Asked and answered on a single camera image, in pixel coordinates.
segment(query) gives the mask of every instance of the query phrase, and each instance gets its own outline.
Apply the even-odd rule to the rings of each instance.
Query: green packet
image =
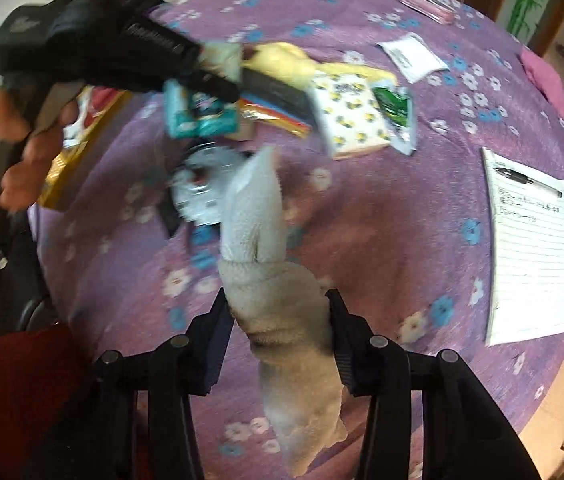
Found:
[[[383,79],[370,84],[389,133],[389,142],[400,153],[411,155],[417,148],[418,118],[408,88],[396,88]]]

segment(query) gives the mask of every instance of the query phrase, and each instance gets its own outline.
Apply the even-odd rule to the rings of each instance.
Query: person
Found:
[[[28,141],[22,161],[2,179],[3,208],[22,210],[37,200],[62,148],[62,128],[76,118],[76,103],[70,103],[48,131]],[[29,131],[9,95],[0,90],[0,138],[15,142]],[[20,478],[31,450],[87,370],[88,362],[65,325],[0,338],[0,480]]]

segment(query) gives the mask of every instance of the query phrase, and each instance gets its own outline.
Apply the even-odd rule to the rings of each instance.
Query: red cloth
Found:
[[[545,95],[547,101],[564,119],[564,87],[559,74],[545,60],[527,48],[522,49],[520,61],[529,81]]]
[[[0,480],[16,480],[88,369],[64,325],[0,338]]]

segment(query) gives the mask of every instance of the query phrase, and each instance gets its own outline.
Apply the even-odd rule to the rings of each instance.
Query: yellow cloth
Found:
[[[308,57],[298,46],[290,43],[265,43],[255,46],[256,53],[243,61],[242,66],[274,77],[300,90],[309,88],[316,71],[329,75],[356,74],[369,81],[391,79],[397,84],[393,73],[370,66],[347,63],[318,63]]]

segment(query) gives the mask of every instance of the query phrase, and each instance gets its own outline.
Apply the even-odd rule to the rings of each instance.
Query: pink cloth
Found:
[[[527,48],[522,49],[520,61],[531,83],[545,95],[564,119],[564,87],[559,74],[545,60]]]

